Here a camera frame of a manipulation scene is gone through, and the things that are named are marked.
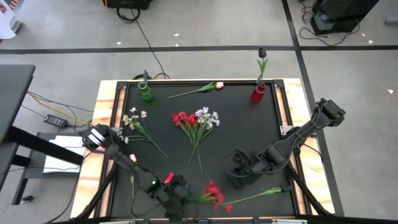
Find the gray floor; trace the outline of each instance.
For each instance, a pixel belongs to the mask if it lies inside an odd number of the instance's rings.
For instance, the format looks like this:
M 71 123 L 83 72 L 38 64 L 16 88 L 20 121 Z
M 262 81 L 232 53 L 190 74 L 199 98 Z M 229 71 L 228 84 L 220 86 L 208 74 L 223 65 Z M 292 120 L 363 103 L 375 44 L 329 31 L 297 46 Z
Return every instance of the gray floor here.
M 296 0 L 288 2 L 298 31 L 304 26 L 301 5 Z M 373 45 L 398 44 L 398 26 L 384 25 L 384 18 L 394 14 L 398 15 L 396 1 L 380 1 L 361 23 L 361 31 L 343 45 L 369 45 L 369 40 Z M 97 0 L 73 4 L 30 0 L 24 2 L 19 15 L 24 26 L 16 38 L 4 40 L 0 49 L 147 46 L 136 24 L 122 23 L 114 10 L 104 8 Z M 140 23 L 154 47 L 292 46 L 279 0 L 156 0 L 142 13 Z M 339 37 L 341 34 L 334 34 L 327 41 L 339 41 Z M 321 45 L 316 40 L 299 42 Z M 254 78 L 258 73 L 255 51 L 156 54 L 172 78 Z M 268 55 L 266 77 L 301 78 L 295 52 L 269 51 Z M 345 214 L 397 219 L 394 146 L 398 121 L 394 115 L 398 112 L 398 51 L 303 52 L 303 57 L 315 99 L 331 98 L 347 111 L 341 126 L 325 130 Z M 129 79 L 144 69 L 150 74 L 160 72 L 150 53 L 0 55 L 0 63 L 36 65 L 30 91 L 88 109 L 94 108 L 100 80 Z M 51 113 L 29 97 L 24 105 L 41 114 Z M 78 117 L 86 121 L 91 114 L 79 111 Z M 57 131 L 24 108 L 14 125 L 31 133 Z M 27 153 L 27 149 L 19 150 L 19 154 Z M 10 206 L 20 176 L 18 171 L 10 173 L 0 192 L 4 223 L 43 223 L 51 219 L 64 209 L 75 183 L 73 179 L 30 180 L 25 195 L 34 195 L 35 200 Z

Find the black tulip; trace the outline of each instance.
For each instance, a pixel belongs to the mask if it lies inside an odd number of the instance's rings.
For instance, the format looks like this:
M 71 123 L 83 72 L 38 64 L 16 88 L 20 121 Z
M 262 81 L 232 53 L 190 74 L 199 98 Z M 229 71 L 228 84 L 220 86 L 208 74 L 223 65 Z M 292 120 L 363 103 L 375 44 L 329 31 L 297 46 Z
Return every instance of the black tulip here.
M 264 50 L 262 47 L 259 49 L 259 57 L 260 58 L 265 58 L 267 56 L 266 50 Z

